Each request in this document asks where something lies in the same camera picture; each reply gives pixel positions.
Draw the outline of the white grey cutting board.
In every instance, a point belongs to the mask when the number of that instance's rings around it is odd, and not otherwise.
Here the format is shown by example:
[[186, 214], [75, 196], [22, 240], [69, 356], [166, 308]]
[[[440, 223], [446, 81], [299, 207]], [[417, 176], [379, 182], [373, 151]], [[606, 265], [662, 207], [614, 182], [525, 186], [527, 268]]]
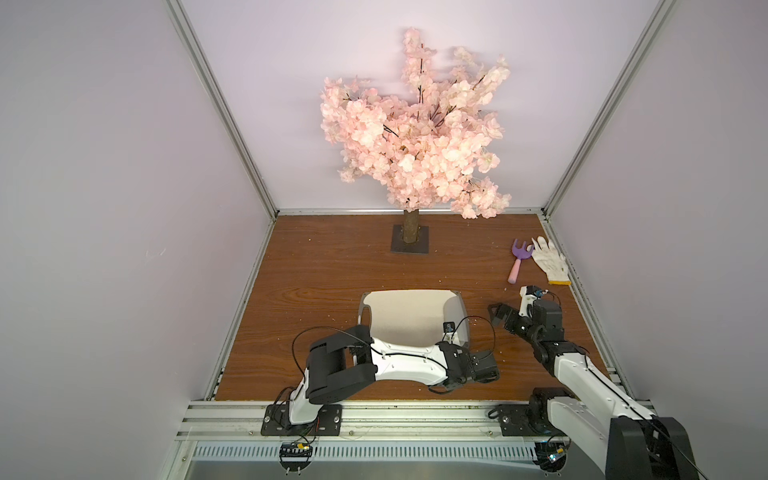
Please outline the white grey cutting board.
[[465, 321], [466, 345], [470, 343], [469, 320], [458, 291], [436, 289], [382, 290], [363, 295], [358, 323], [386, 343], [430, 347], [443, 341], [443, 323]]

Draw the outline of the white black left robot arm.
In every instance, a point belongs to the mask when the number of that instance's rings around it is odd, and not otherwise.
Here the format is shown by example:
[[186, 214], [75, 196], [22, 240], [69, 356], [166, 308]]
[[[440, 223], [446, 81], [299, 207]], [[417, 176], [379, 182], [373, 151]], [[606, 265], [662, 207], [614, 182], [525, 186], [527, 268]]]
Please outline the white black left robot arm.
[[424, 385], [437, 395], [467, 384], [488, 384], [500, 378], [492, 351], [473, 353], [448, 338], [415, 347], [383, 341], [367, 325], [346, 330], [332, 327], [332, 334], [314, 342], [297, 387], [276, 404], [283, 411], [273, 417], [282, 428], [309, 426], [326, 405], [346, 400], [376, 382], [406, 381]]

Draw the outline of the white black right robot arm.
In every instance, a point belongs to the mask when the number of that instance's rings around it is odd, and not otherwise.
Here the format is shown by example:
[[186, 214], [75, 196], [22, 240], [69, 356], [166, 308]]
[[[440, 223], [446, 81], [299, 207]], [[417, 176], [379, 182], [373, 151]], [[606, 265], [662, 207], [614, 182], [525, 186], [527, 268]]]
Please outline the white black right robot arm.
[[683, 425], [660, 417], [600, 372], [585, 348], [568, 341], [561, 306], [526, 295], [518, 308], [488, 307], [491, 322], [528, 343], [563, 387], [539, 388], [531, 426], [568, 437], [607, 479], [703, 479]]

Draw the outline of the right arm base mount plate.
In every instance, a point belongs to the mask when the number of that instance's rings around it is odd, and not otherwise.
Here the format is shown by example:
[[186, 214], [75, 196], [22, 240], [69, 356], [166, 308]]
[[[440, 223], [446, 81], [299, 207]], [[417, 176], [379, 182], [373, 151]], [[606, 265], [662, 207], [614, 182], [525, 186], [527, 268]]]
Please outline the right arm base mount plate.
[[487, 418], [496, 421], [504, 437], [557, 436], [560, 431], [548, 420], [542, 407], [529, 404], [499, 404]]

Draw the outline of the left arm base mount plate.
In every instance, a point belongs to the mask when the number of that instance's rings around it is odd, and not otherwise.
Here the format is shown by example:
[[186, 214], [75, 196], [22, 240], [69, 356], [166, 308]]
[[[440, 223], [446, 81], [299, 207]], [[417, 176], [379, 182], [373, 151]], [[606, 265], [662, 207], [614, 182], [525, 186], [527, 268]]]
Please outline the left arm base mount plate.
[[339, 436], [343, 406], [339, 404], [298, 405], [296, 402], [269, 405], [260, 434], [262, 436]]

